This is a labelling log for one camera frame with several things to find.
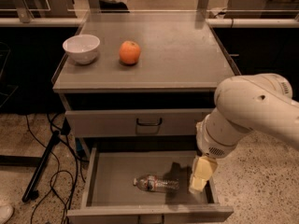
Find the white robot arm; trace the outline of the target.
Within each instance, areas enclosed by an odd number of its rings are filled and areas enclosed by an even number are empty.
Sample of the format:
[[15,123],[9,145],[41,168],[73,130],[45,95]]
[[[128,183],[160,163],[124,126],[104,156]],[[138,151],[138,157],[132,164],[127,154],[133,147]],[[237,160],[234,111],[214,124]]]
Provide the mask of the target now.
[[215,90],[215,108],[196,124],[201,154],[194,158],[189,191],[203,191],[217,169],[217,160],[235,150],[254,131],[266,133],[299,149],[299,103],[290,82],[278,74],[235,76]]

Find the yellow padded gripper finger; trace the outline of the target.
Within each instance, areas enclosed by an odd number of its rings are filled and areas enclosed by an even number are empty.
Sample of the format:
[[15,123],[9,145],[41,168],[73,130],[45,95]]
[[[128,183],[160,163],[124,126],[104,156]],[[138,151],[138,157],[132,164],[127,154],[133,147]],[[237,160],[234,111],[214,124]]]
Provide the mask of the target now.
[[193,174],[197,178],[209,180],[218,167],[217,161],[208,156],[196,157]]
[[203,178],[192,176],[190,178],[189,192],[190,193],[200,193],[204,190],[206,186],[206,181]]

